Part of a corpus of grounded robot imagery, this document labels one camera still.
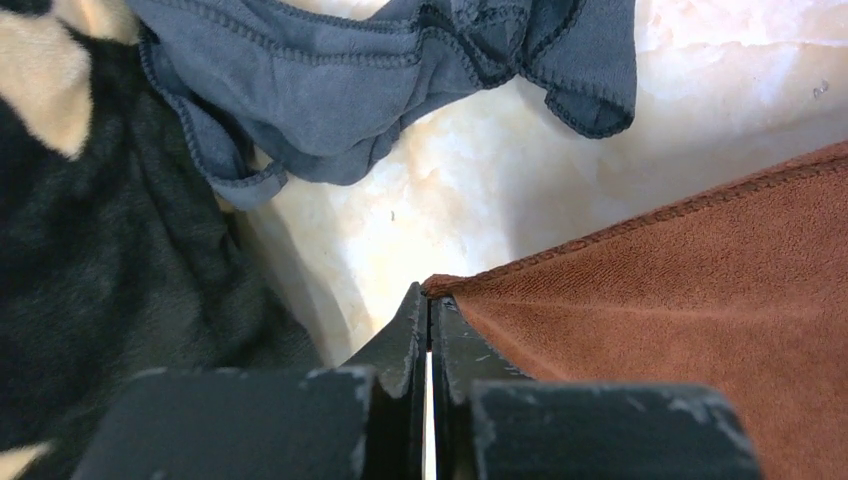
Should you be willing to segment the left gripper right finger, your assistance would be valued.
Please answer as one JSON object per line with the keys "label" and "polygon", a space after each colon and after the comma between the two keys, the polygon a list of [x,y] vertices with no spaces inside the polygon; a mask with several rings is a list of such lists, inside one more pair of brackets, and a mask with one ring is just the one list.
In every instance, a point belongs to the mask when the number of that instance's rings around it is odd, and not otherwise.
{"label": "left gripper right finger", "polygon": [[758,479],[733,406],[702,385],[531,379],[461,315],[430,304],[441,479]]}

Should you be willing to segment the grey blue towel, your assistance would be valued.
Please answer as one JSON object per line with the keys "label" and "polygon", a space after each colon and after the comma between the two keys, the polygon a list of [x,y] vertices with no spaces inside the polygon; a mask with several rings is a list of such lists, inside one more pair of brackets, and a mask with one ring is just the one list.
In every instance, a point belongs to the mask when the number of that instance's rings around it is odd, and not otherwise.
{"label": "grey blue towel", "polygon": [[365,20],[279,1],[130,8],[196,168],[242,210],[290,176],[353,184],[414,121],[515,76],[584,137],[634,119],[631,1],[391,1]]}

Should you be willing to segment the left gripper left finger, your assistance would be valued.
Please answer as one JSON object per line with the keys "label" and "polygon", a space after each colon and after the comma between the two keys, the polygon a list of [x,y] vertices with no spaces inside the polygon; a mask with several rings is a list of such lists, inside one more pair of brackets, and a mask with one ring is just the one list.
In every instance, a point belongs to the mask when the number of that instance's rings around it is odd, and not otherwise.
{"label": "left gripper left finger", "polygon": [[154,370],[101,421],[77,479],[419,479],[427,302],[345,364],[305,370]]}

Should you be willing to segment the black blanket with tan flowers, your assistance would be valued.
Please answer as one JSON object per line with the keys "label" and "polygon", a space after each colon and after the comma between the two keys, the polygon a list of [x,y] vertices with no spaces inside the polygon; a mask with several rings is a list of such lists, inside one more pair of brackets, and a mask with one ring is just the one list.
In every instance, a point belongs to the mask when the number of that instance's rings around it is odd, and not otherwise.
{"label": "black blanket with tan flowers", "polygon": [[237,247],[120,1],[1,5],[1,475],[68,479],[154,368],[316,367]]}

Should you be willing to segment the brown towel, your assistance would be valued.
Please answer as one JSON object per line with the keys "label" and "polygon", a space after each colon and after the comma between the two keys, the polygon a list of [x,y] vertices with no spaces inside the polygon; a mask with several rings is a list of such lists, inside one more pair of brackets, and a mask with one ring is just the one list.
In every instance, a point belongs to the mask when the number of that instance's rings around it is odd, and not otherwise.
{"label": "brown towel", "polygon": [[845,143],[423,288],[537,379],[705,383],[767,478],[847,475]]}

